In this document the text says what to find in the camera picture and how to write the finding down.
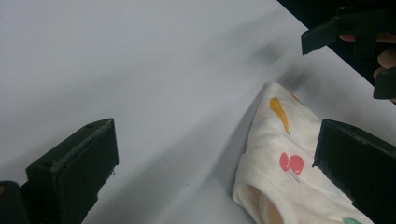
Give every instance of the folded towel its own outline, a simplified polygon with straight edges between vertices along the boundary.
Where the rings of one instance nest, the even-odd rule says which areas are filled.
[[[277,83],[268,85],[241,157],[233,199],[257,223],[373,223],[317,167],[320,120]]]

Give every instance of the orange carrot print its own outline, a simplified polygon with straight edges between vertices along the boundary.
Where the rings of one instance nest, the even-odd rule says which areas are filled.
[[[279,99],[277,97],[274,97],[270,101],[270,106],[271,109],[276,113],[276,115],[282,120],[283,127],[285,128],[286,133],[290,136],[289,133],[289,123],[288,123],[288,117],[286,116],[285,111],[282,108],[282,105],[280,104]]]

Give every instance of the white table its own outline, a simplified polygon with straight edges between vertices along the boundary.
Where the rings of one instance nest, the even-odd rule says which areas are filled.
[[[120,165],[84,223],[253,223],[233,177],[266,82],[393,145],[396,108],[275,0],[0,4],[0,177],[114,118]]]

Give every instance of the white cloth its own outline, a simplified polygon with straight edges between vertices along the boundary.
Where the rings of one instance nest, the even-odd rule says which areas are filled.
[[[291,93],[271,83],[241,157],[233,199],[257,223],[373,223],[312,167],[320,121]]]

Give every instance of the pink fruit print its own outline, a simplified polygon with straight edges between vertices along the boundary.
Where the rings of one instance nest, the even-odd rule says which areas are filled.
[[[285,172],[291,169],[292,172],[289,171],[289,173],[297,180],[297,182],[300,183],[300,181],[298,181],[297,176],[294,175],[300,175],[301,172],[303,171],[304,168],[303,158],[297,155],[293,155],[289,158],[288,154],[284,152],[282,153],[282,155],[280,155],[279,165],[282,168],[282,170]]]

